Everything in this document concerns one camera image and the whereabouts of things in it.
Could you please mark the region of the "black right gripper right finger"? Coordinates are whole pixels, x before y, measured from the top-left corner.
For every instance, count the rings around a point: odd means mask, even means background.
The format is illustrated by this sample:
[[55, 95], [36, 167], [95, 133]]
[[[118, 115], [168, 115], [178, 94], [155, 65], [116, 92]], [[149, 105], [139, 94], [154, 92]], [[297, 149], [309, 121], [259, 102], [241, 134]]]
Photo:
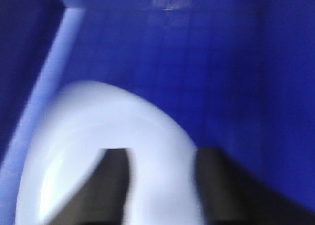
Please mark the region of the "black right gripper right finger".
[[221, 149], [200, 147], [194, 175], [208, 225], [313, 225], [314, 212], [268, 188]]

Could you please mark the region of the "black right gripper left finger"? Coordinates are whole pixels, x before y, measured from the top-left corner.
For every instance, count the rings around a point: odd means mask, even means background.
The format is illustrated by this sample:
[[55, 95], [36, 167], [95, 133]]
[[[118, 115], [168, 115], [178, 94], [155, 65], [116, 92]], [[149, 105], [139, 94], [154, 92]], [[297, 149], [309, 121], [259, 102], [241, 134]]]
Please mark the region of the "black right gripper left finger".
[[127, 149], [109, 149], [93, 174], [49, 224], [121, 225], [129, 185]]

